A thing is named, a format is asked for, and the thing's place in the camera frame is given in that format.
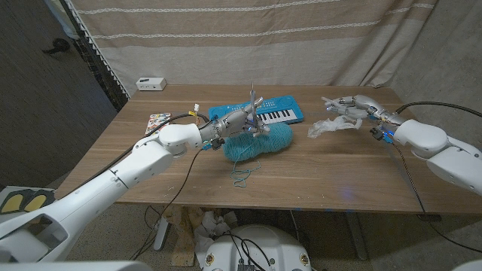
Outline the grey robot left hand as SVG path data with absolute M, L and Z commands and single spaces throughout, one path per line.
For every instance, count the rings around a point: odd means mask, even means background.
M 246 107 L 232 111 L 209 125 L 210 139 L 235 137 L 240 133 L 251 133 L 253 137 L 269 135 L 270 128 L 256 114 L 264 99 L 252 100 Z

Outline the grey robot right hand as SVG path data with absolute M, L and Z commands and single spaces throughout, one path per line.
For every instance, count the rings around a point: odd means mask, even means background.
M 395 126 L 400 126 L 406 121 L 405 118 L 398 116 L 396 113 L 391 113 L 379 102 L 368 96 L 345 96 L 336 99 L 322 97 L 322 100 L 325 101 L 328 111 L 344 115 L 353 120 L 370 117 L 381 123 Z

